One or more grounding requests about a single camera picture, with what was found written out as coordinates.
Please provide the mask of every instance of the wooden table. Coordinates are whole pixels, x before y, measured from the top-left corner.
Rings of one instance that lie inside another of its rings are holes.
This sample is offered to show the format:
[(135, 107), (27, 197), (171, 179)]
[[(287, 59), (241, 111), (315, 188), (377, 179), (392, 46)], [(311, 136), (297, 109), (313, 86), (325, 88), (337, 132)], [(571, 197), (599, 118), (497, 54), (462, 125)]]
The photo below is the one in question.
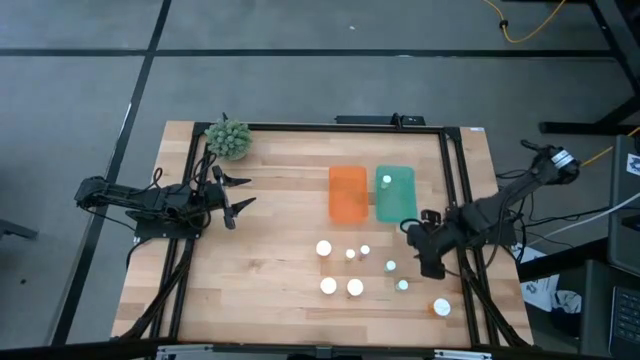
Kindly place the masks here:
[[(156, 167), (164, 169), (161, 185), (181, 182), (189, 149), (192, 122), (167, 123)], [(461, 129), (474, 198), (497, 191), (486, 134)], [(231, 201), (257, 200), (236, 220), (237, 229), (224, 228), (221, 215), (196, 241), (188, 279), (179, 340), (258, 344), (332, 344), (390, 347), (469, 347), (469, 334), (460, 279), (420, 276), (415, 250), (406, 244), (397, 225), (375, 220), (374, 174), (378, 165), (413, 167), (418, 209), (444, 213), (448, 204), (438, 137), (425, 134), (254, 131), (247, 157), (219, 161), (232, 177), (252, 182), (229, 189)], [(204, 137), (200, 139), (204, 148)], [(462, 192), (455, 152), (450, 146), (457, 196)], [(328, 215), (328, 169), (334, 165), (367, 168), (369, 221), (360, 226), (332, 225)], [(333, 244), (328, 259), (320, 259), (315, 244)], [(367, 244), (371, 254), (347, 263), (347, 248)], [(113, 335), (128, 330), (158, 290), (167, 240), (154, 240), (133, 254)], [(485, 247), (488, 258), (491, 247)], [(391, 275), (384, 263), (395, 260)], [(455, 252), (443, 258), (458, 272)], [(338, 291), (319, 290), (323, 277), (334, 277)], [(488, 270), (492, 298), (520, 336), (532, 342), (513, 259), (502, 249)], [(351, 278), (364, 283), (359, 298), (348, 298)], [(409, 290), (396, 292), (399, 279)], [(442, 318), (429, 314), (427, 304), (446, 298), (453, 310)], [(169, 299), (161, 334), (167, 334), (173, 300)], [(476, 301), (481, 338), (486, 326)]]

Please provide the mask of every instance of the yellow cable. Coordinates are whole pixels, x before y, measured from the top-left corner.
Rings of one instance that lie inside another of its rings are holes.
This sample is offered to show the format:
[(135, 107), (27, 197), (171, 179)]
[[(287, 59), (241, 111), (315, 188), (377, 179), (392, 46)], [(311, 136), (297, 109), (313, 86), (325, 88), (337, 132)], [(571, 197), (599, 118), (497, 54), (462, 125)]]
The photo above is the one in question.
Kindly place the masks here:
[[(629, 134), (627, 134), (627, 136), (633, 136), (633, 134), (637, 133), (638, 131), (640, 131), (640, 126), (638, 126), (637, 128), (635, 128), (632, 132), (630, 132)], [(601, 158), (602, 156), (604, 156), (606, 153), (608, 153), (609, 151), (613, 150), (613, 146), (609, 146), (608, 148), (602, 150), (601, 152), (599, 152), (598, 154), (596, 154), (594, 157), (592, 157), (591, 159), (585, 161), (582, 163), (582, 167), (585, 166), (589, 166), (592, 162), (598, 160), (599, 158)]]
[[(485, 3), (489, 4), (497, 13), (498, 16), (500, 16), (500, 20), (505, 20), (504, 18), (504, 14), (502, 13), (502, 11), (500, 11), (500, 8), (498, 8), (494, 3), (491, 2), (491, 0), (482, 0)], [(545, 26), (547, 26), (547, 24), (549, 23), (549, 21), (551, 21), (551, 19), (553, 19), (554, 16), (556, 16), (556, 14), (558, 13), (558, 11), (560, 11), (560, 8), (562, 7), (562, 5), (564, 5), (564, 3), (567, 0), (562, 0), (560, 2), (560, 4), (558, 4), (558, 6), (556, 6), (555, 10), (553, 10), (553, 12), (551, 13), (551, 15), (549, 15), (549, 17), (547, 17), (547, 19), (540, 24), (540, 26), (538, 26), (537, 29), (533, 30), (529, 35), (523, 37), (522, 39), (517, 39), (517, 40), (513, 40), (512, 38), (509, 37), (509, 33), (507, 33), (507, 27), (506, 26), (502, 26), (502, 33), (504, 34), (505, 39), (507, 39), (508, 42), (512, 43), (512, 44), (517, 44), (517, 43), (521, 43), (521, 42), (525, 42), (529, 39), (531, 39), (533, 36), (535, 36), (540, 30), (542, 30), (542, 28), (544, 28)]]

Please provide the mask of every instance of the orange plastic bin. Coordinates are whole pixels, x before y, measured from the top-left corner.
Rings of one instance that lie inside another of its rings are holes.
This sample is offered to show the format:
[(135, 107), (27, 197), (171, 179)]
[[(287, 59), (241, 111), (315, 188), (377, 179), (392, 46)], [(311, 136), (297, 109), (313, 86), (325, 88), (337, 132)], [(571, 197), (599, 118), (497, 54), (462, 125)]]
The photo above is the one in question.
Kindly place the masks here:
[(329, 217), (336, 224), (359, 224), (367, 221), (369, 194), (366, 168), (329, 168)]

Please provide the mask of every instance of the concrete floor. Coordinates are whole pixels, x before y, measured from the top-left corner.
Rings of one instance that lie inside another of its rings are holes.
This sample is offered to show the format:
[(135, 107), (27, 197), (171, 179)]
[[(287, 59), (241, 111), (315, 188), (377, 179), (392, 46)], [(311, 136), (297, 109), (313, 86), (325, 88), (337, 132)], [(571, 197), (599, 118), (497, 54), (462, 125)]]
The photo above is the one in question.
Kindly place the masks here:
[[(6, 0), (0, 48), (144, 49), (161, 3)], [(622, 19), (609, 2), (600, 3), (635, 59)], [(553, 8), (498, 4), (514, 37)], [(480, 0), (182, 0), (171, 6), (159, 47), (606, 48), (584, 5), (567, 5), (539, 36), (516, 46), (504, 41), (497, 22)], [(0, 57), (0, 218), (40, 231), (36, 241), (0, 242), (0, 348), (49, 341), (88, 219), (73, 195), (83, 178), (104, 172), (141, 64), (141, 57)], [(595, 121), (630, 95), (620, 67), (606, 60), (156, 58), (118, 182), (148, 183), (167, 120), (214, 120), (222, 111), (249, 122), (327, 123), (338, 114), (397, 111), (423, 114), (435, 125), (482, 126), (496, 171), (529, 164), (521, 138), (562, 145), (586, 159), (613, 138), (541, 135), (537, 123)], [(540, 190), (536, 216), (607, 205), (609, 173), (605, 157), (571, 186)], [(556, 240), (575, 245), (605, 232), (606, 223), (596, 222)], [(105, 224), (70, 342), (108, 338), (131, 238), (127, 229)], [(536, 248), (562, 250), (549, 243)], [(536, 342), (555, 346), (544, 333), (535, 335)]]

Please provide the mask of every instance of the small green plant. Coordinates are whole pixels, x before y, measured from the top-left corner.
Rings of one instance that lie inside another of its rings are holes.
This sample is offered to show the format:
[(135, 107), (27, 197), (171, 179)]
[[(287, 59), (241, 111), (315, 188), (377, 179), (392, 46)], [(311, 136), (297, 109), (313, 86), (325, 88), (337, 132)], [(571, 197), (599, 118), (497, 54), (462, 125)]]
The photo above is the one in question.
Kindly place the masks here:
[(209, 151), (226, 160), (242, 159), (251, 147), (251, 130), (238, 120), (218, 120), (204, 133)]

